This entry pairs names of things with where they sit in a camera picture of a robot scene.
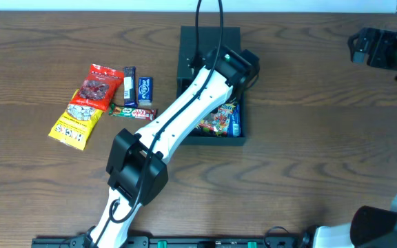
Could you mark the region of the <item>long blue cookie pack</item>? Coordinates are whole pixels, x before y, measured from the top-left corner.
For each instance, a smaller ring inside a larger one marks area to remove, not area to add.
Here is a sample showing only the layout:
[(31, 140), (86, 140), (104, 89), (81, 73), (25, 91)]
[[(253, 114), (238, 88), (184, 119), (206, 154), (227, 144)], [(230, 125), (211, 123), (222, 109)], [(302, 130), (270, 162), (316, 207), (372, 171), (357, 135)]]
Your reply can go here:
[(230, 116), (230, 122), (227, 127), (228, 137), (239, 137), (241, 134), (241, 117), (240, 107), (236, 105), (233, 109), (232, 115)]

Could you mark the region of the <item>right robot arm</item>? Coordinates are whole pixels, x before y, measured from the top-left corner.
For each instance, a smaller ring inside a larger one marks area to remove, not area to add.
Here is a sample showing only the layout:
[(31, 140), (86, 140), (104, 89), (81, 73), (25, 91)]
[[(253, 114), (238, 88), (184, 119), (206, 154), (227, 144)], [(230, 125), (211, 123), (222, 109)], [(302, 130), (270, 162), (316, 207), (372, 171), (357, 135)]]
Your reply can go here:
[[(347, 45), (352, 62), (393, 70), (397, 82), (397, 31), (363, 28)], [(350, 223), (307, 231), (301, 247), (397, 247), (397, 194), (388, 210), (362, 206)]]

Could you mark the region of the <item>dark green lidded box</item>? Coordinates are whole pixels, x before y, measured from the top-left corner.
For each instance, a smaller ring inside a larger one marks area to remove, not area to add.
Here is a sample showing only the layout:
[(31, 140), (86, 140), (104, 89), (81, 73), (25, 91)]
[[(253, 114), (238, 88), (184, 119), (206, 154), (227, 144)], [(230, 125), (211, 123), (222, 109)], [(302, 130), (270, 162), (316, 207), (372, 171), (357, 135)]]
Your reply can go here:
[[(199, 32), (199, 50), (202, 55), (207, 55), (218, 45), (220, 28), (201, 27)], [(224, 28), (223, 45), (231, 50), (241, 53), (241, 31), (239, 27)], [(192, 70), (187, 59), (191, 59), (195, 53), (196, 36), (194, 26), (181, 26), (179, 61), (177, 66), (177, 90), (176, 97), (180, 97), (192, 82)], [(199, 136), (191, 132), (181, 143), (181, 145), (214, 145), (214, 146), (243, 146), (247, 140), (246, 107), (245, 99), (239, 102), (240, 107), (240, 136), (238, 137), (212, 137)]]

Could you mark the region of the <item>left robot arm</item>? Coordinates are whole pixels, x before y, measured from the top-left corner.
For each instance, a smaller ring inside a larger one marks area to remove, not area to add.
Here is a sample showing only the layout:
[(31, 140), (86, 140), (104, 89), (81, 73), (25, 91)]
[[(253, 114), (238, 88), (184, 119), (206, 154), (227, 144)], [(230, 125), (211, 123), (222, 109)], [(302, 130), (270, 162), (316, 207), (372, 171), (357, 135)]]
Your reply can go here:
[(84, 247), (125, 244), (138, 210), (167, 184), (167, 164), (179, 145), (212, 110), (240, 99), (259, 71), (254, 53), (222, 45), (196, 64), (194, 80), (161, 115), (134, 134), (121, 130), (114, 137), (106, 167), (108, 202)]

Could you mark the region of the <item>Haribo candy bag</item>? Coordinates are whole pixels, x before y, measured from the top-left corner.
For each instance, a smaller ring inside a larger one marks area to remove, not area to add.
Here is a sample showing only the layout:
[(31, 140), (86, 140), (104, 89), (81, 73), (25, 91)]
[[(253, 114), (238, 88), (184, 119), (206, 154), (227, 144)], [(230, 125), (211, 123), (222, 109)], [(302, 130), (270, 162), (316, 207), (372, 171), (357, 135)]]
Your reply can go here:
[(230, 103), (219, 106), (202, 119), (192, 133), (197, 136), (228, 137), (227, 127), (235, 106)]

